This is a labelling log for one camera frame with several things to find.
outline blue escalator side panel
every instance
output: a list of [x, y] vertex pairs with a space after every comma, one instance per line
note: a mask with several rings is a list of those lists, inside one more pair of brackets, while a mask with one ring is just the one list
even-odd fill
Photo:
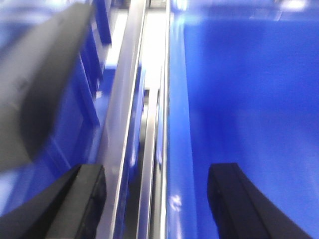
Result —
[[98, 92], [99, 96], [95, 99], [95, 110], [99, 120], [100, 127], [96, 129], [92, 142], [91, 152], [88, 163], [95, 163], [100, 147], [100, 141], [104, 130], [104, 122], [108, 111], [112, 85], [115, 75], [115, 69], [105, 69], [103, 71], [103, 81], [101, 82]]
[[206, 19], [184, 31], [199, 238], [217, 238], [207, 175], [225, 162], [319, 238], [319, 23]]
[[33, 164], [16, 169], [19, 176], [3, 214], [34, 197], [74, 165], [88, 162], [98, 120], [92, 96], [85, 97], [84, 92], [91, 96], [78, 59], [61, 100], [54, 132]]
[[95, 4], [97, 9], [95, 20], [99, 30], [101, 41], [104, 45], [110, 44], [111, 32], [107, 16], [107, 3], [105, 0], [94, 0], [93, 3]]
[[169, 239], [197, 239], [188, 94], [183, 55], [183, 26], [170, 28], [167, 162], [167, 233]]
[[[41, 24], [66, 6], [62, 3], [53, 6], [41, 0], [6, 2], [1, 9], [0, 29], [3, 31], [0, 36], [0, 57], [5, 57], [5, 50], [25, 31]], [[101, 91], [104, 98], [109, 98], [113, 82], [111, 75], [102, 75], [105, 56], [106, 46], [101, 42], [98, 29], [89, 26], [81, 57], [77, 59], [65, 88], [54, 131], [43, 150], [33, 164], [0, 172], [1, 192], [4, 192], [2, 188], [5, 189], [5, 193], [0, 195], [0, 215], [31, 199], [75, 164], [95, 162], [99, 143], [96, 137], [103, 128], [102, 118], [105, 118], [108, 105], [108, 101], [96, 99], [96, 92]]]

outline glossy blue surface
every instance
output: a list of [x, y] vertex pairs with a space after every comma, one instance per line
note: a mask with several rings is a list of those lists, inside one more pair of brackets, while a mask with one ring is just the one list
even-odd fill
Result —
[[306, 8], [318, 8], [319, 2], [317, 0], [171, 0], [173, 12], [205, 10], [217, 6], [253, 6], [257, 9], [272, 7], [288, 11], [303, 11]]
[[315, 20], [175, 18], [168, 238], [218, 238], [206, 187], [222, 162], [319, 238], [318, 44]]

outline metal strip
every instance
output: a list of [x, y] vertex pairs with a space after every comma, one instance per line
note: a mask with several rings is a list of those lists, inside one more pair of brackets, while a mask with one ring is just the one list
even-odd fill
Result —
[[164, 119], [163, 119], [163, 156], [162, 156], [162, 182], [161, 182], [161, 208], [160, 208], [160, 238], [167, 238], [166, 207], [167, 207], [167, 119], [168, 119], [168, 83], [169, 83], [169, 27], [170, 4], [166, 4], [166, 39], [165, 39], [165, 65], [164, 65]]
[[156, 144], [157, 104], [159, 88], [150, 87], [148, 118], [146, 123], [145, 150], [143, 156], [141, 193], [136, 239], [148, 239], [150, 230], [151, 195]]
[[132, 0], [124, 31], [109, 109], [101, 139], [98, 162], [106, 169], [107, 202], [96, 238], [115, 236], [116, 218], [121, 204], [121, 182], [147, 0]]

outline blue panel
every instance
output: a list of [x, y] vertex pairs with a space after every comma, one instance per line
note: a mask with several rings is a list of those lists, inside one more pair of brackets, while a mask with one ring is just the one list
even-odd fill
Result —
[[[49, 19], [66, 5], [50, 5], [40, 0], [12, 0], [1, 7], [0, 60], [6, 57], [6, 51], [14, 47], [26, 31]], [[101, 97], [95, 101], [95, 96], [100, 85], [102, 99], [109, 97], [113, 82], [113, 76], [102, 76], [105, 48], [101, 43], [98, 48], [96, 42], [94, 32], [89, 27], [81, 57], [76, 61], [61, 99], [54, 131], [34, 163], [0, 172], [0, 216], [41, 192], [75, 164], [95, 162], [101, 137], [97, 132], [102, 131], [100, 122], [104, 122], [108, 106], [107, 100], [101, 107]]]
[[[193, 238], [218, 238], [206, 187], [209, 165], [221, 162], [237, 162], [279, 209], [319, 238], [319, 22], [177, 17], [173, 27], [183, 28], [171, 36], [184, 49], [171, 50], [169, 179], [176, 187], [181, 180], [182, 210], [193, 213], [183, 205], [190, 200], [184, 185], [191, 181], [190, 156], [176, 139], [187, 136], [189, 119], [198, 231]], [[183, 60], [183, 50], [187, 90], [186, 78], [174, 76], [183, 70], [174, 64]], [[187, 227], [180, 231], [190, 233]]]

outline silver metal rail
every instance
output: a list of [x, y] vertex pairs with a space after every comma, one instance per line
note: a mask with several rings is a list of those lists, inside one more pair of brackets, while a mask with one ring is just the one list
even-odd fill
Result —
[[168, 84], [169, 84], [169, 27], [170, 27], [170, 4], [166, 4], [166, 39], [165, 39], [165, 64], [164, 78], [161, 90], [164, 91], [163, 113], [163, 151], [161, 165], [161, 206], [160, 206], [160, 239], [167, 238], [166, 230], [166, 207], [167, 207], [167, 121], [168, 121]]
[[143, 156], [136, 239], [148, 239], [150, 232], [158, 96], [159, 87], [157, 84], [154, 84], [149, 89], [148, 116], [146, 122], [145, 150]]
[[113, 239], [121, 212], [122, 180], [147, 0], [132, 0], [114, 77], [98, 162], [106, 169], [107, 201], [97, 239]]

